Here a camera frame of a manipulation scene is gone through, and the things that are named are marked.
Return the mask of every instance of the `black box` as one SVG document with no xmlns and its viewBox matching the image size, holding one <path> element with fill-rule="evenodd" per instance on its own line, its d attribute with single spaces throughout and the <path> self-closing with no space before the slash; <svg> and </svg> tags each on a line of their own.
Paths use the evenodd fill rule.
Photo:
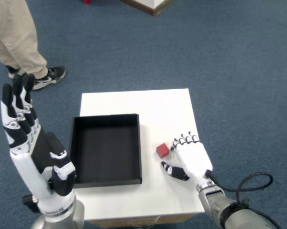
<svg viewBox="0 0 287 229">
<path fill-rule="evenodd" d="M 70 159 L 75 188 L 141 184 L 139 115 L 75 117 Z"/>
</svg>

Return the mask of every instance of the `white table top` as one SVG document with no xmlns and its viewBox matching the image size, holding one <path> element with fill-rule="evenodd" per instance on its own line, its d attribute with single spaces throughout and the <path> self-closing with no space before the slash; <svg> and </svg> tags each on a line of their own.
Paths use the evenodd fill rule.
<svg viewBox="0 0 287 229">
<path fill-rule="evenodd" d="M 181 133 L 197 133 L 188 89 L 84 93 L 80 116 L 139 114 L 143 183 L 77 188 L 85 220 L 119 219 L 203 212 L 191 180 L 180 181 L 162 169 L 156 147 Z M 178 166 L 176 154 L 163 158 Z"/>
</svg>

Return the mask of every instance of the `black sneaker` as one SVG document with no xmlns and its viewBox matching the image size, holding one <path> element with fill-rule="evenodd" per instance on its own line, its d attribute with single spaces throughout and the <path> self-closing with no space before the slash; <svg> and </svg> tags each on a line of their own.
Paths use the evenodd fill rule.
<svg viewBox="0 0 287 229">
<path fill-rule="evenodd" d="M 49 84 L 57 83 L 61 79 L 63 79 L 65 74 L 66 74 L 66 70 L 62 66 L 55 67 L 55 68 L 49 68 L 46 76 L 44 76 L 41 79 L 35 79 L 33 90 L 39 90 L 43 87 L 48 86 Z"/>
<path fill-rule="evenodd" d="M 14 68 L 12 68 L 11 66 L 6 66 L 6 67 L 8 68 L 8 71 L 9 71 L 8 77 L 9 77 L 10 79 L 13 79 L 15 74 L 18 74 L 18 75 L 24 75 L 24 74 L 25 74 L 25 71 L 22 70 L 21 68 L 19 68 L 19 69 L 14 69 Z"/>
</svg>

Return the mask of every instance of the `blue carpet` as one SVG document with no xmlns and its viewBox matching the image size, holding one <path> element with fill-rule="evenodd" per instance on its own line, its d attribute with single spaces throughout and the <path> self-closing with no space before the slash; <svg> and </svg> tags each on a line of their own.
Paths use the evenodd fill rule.
<svg viewBox="0 0 287 229">
<path fill-rule="evenodd" d="M 32 95 L 46 130 L 68 147 L 84 92 L 189 88 L 218 179 L 236 187 L 272 173 L 271 187 L 243 196 L 287 228 L 287 0 L 175 0 L 156 17 L 118 0 L 27 2 L 40 52 L 68 72 Z M 0 64 L 0 97 L 8 82 Z M 0 121 L 0 228 L 30 228 L 38 215 L 21 203 L 28 190 L 8 151 Z M 202 214 L 155 228 L 217 227 Z"/>
</svg>

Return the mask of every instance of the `person's leg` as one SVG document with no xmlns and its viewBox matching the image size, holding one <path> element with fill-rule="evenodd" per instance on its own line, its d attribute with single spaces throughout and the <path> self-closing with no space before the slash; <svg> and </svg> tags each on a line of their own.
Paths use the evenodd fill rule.
<svg viewBox="0 0 287 229">
<path fill-rule="evenodd" d="M 4 65 L 11 66 L 14 69 L 19 69 L 20 66 L 16 63 L 15 59 L 11 56 L 5 45 L 0 41 L 0 62 Z"/>
<path fill-rule="evenodd" d="M 5 61 L 11 61 L 8 64 L 0 59 L 2 63 L 34 74 L 36 79 L 48 74 L 47 62 L 38 52 L 37 33 L 25 0 L 0 0 L 0 41 L 10 53 L 6 53 Z"/>
</svg>

